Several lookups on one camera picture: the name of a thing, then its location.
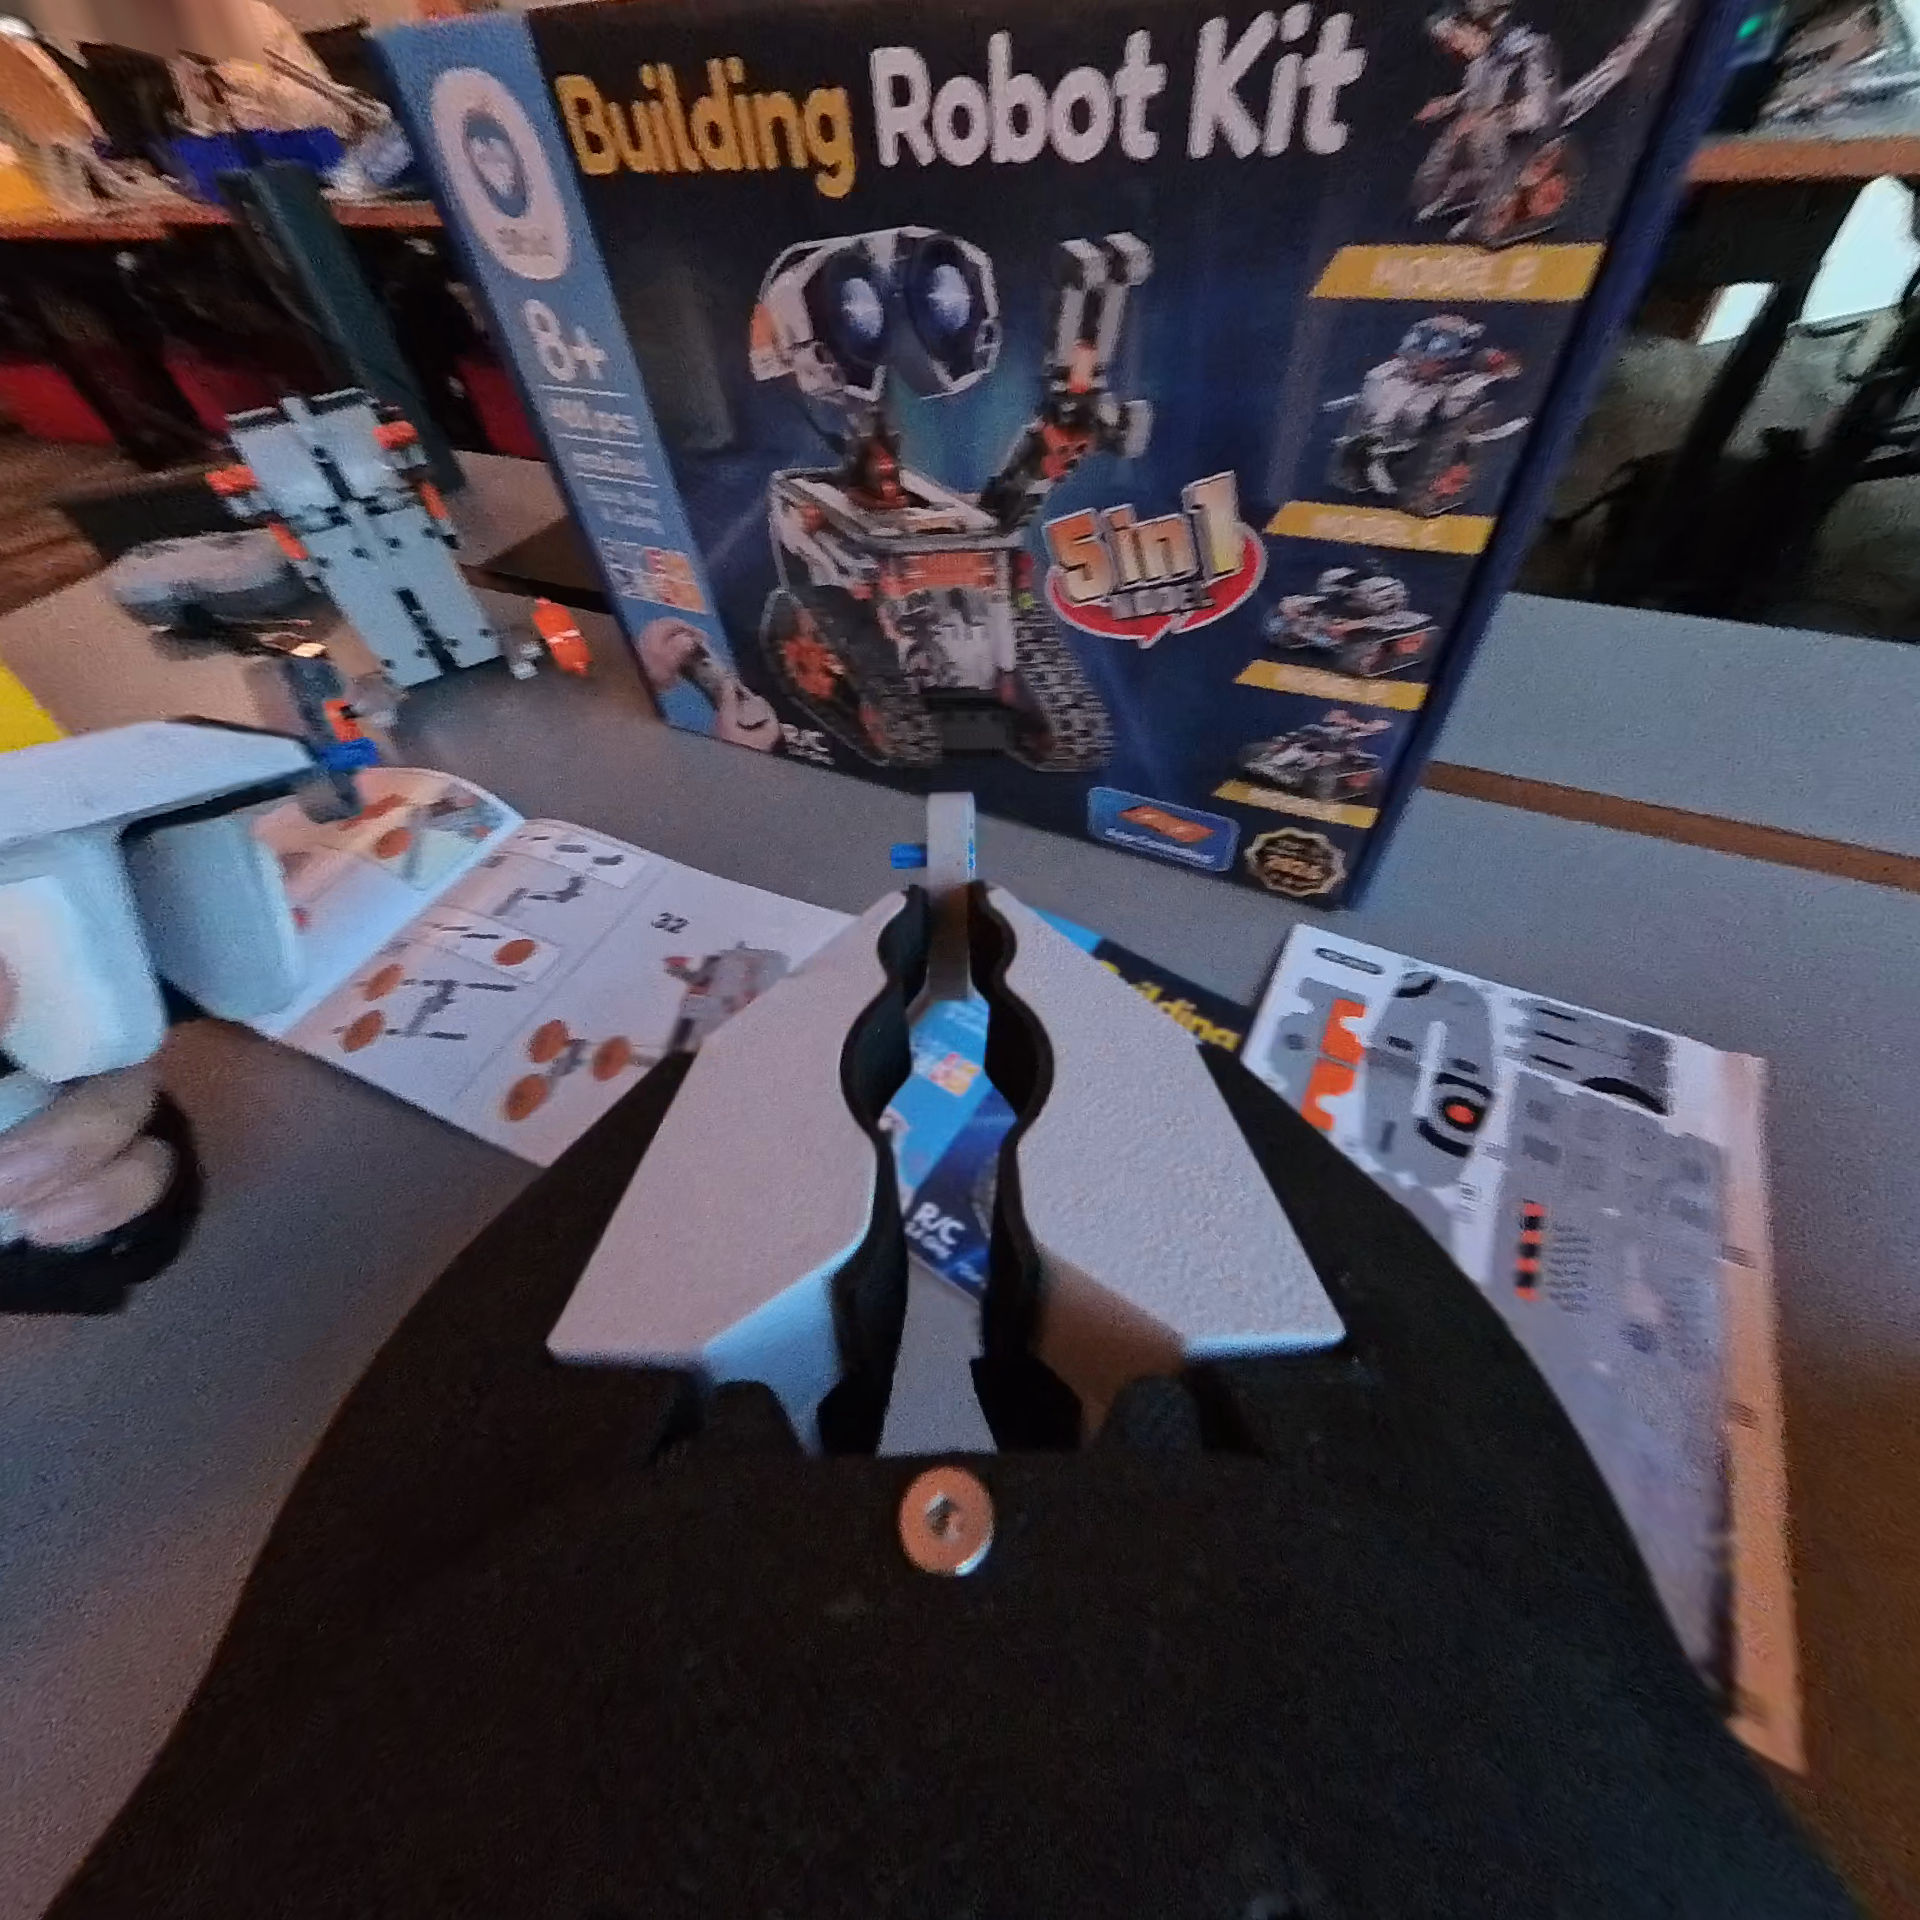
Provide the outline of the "blue robot kit manual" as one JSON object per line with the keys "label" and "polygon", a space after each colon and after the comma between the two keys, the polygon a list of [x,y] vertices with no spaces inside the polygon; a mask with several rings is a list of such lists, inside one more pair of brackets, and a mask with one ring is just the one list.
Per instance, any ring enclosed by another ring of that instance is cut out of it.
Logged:
{"label": "blue robot kit manual", "polygon": [[[1251,1011],[1199,987],[1092,928],[1044,924],[1204,1048],[1237,1055]],[[893,1141],[907,1250],[938,1279],[977,1299],[992,1262],[992,1216],[1003,1138],[1016,1125],[987,1074],[985,999],[940,999],[909,1026],[909,1074],[885,1128]]]}

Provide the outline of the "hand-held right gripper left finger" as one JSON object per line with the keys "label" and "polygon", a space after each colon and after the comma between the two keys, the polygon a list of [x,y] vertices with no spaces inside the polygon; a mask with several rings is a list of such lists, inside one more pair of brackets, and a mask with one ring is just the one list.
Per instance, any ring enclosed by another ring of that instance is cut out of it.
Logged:
{"label": "hand-held right gripper left finger", "polygon": [[547,1335],[554,1359],[761,1384],[810,1453],[885,1402],[906,1248],[880,1116],[907,1072],[922,891],[891,891],[688,1059]]}

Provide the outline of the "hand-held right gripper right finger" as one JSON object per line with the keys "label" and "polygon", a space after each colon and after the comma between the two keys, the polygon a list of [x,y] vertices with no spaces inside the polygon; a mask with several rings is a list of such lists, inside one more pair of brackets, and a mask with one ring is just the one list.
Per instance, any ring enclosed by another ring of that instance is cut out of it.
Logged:
{"label": "hand-held right gripper right finger", "polygon": [[1125,1388],[1347,1335],[1219,1069],[1009,890],[967,890],[1000,1146],[977,1398],[1000,1450],[1074,1450]]}

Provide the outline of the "open instruction booklet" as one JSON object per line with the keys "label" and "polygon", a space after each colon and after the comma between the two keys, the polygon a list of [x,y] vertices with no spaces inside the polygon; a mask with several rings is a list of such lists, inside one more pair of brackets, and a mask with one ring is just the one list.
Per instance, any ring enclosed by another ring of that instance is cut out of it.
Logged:
{"label": "open instruction booklet", "polygon": [[344,822],[257,822],[301,992],[253,1030],[539,1167],[848,924],[456,774],[356,791]]}

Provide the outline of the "long wooden workbench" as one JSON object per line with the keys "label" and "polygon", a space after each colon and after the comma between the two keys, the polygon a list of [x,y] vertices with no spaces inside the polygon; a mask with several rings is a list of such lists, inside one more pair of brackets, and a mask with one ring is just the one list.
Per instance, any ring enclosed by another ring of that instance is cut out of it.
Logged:
{"label": "long wooden workbench", "polygon": [[[429,199],[344,199],[322,196],[344,228],[433,232],[441,214]],[[105,207],[5,207],[3,240],[19,244],[101,244],[131,247],[161,243],[195,228],[234,223],[234,207],[181,196],[138,199]]]}

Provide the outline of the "blue robot kit box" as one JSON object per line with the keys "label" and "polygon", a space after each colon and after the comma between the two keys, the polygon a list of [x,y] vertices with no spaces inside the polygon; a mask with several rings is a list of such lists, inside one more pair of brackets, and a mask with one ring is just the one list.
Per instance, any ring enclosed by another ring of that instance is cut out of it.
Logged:
{"label": "blue robot kit box", "polygon": [[1733,4],[563,4],[373,47],[667,725],[1367,885]]}

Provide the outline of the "orange white booklet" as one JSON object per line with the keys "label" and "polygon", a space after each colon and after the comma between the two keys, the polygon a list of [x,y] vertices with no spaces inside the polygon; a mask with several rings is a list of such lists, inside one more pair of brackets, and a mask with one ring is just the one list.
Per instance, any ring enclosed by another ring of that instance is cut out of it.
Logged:
{"label": "orange white booklet", "polygon": [[1807,1772],[1770,1066],[1309,926],[1239,1055],[1500,1310],[1735,1735]]}

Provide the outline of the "grey remote controller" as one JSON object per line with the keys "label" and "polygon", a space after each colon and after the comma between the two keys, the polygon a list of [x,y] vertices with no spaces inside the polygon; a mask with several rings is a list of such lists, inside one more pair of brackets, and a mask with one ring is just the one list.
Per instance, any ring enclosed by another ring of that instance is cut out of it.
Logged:
{"label": "grey remote controller", "polygon": [[312,604],[301,568],[268,530],[133,546],[103,572],[109,598],[155,631],[251,629]]}

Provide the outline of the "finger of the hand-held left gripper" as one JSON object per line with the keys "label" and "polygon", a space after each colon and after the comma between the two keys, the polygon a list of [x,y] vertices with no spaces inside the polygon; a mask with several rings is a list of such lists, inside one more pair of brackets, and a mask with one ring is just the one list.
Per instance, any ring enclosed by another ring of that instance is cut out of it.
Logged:
{"label": "finger of the hand-held left gripper", "polygon": [[3,757],[3,839],[125,828],[248,794],[274,799],[320,770],[298,735],[202,717],[64,735]]}

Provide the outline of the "light grey technic beam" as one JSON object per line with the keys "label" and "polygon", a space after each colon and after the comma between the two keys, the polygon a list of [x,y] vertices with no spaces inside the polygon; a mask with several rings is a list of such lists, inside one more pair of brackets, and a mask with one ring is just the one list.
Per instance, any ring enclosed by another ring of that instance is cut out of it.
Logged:
{"label": "light grey technic beam", "polygon": [[973,1002],[971,903],[977,880],[977,803],[969,791],[927,798],[919,843],[891,845],[896,875],[928,895],[928,958],[922,984],[907,1004],[907,1026]]}

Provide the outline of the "grey desk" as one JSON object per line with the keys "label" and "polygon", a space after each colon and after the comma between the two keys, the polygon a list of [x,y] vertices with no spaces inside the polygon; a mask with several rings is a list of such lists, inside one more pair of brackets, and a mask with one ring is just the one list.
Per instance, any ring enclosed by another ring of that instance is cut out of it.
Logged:
{"label": "grey desk", "polygon": [[[1513,595],[1347,940],[1772,1067],[1809,1772],[1916,1916],[1916,651]],[[179,1029],[208,1211],[105,1318],[5,1320],[5,1916],[138,1786],[380,1343],[514,1158],[224,1023]]]}

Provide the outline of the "black upright router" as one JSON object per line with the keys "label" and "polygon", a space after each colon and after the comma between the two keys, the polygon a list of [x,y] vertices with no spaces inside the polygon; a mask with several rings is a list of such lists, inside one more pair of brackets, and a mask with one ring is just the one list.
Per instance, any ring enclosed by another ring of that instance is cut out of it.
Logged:
{"label": "black upright router", "polygon": [[459,458],[320,180],[293,159],[271,159],[224,168],[217,182],[243,251],[327,373],[320,391],[361,388],[403,414],[418,432],[429,479],[463,493]]}

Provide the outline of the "person's left hand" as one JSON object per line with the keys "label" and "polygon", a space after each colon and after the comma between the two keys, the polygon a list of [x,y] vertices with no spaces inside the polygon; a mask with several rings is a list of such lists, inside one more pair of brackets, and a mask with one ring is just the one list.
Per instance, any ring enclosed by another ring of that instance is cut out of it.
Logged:
{"label": "person's left hand", "polygon": [[61,1088],[3,1141],[3,1211],[11,1239],[79,1250],[148,1214],[175,1175],[175,1151],[148,1131],[159,1101],[148,1067]]}

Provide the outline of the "grey orange toy robot model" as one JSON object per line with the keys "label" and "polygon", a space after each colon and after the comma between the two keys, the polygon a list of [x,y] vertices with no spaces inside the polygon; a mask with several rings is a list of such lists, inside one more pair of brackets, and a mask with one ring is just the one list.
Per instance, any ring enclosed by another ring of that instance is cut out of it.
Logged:
{"label": "grey orange toy robot model", "polygon": [[232,459],[208,488],[340,614],[396,693],[479,666],[529,682],[551,666],[586,679],[579,620],[536,602],[529,632],[503,631],[472,588],[459,534],[417,423],[371,391],[285,395],[224,421]]}

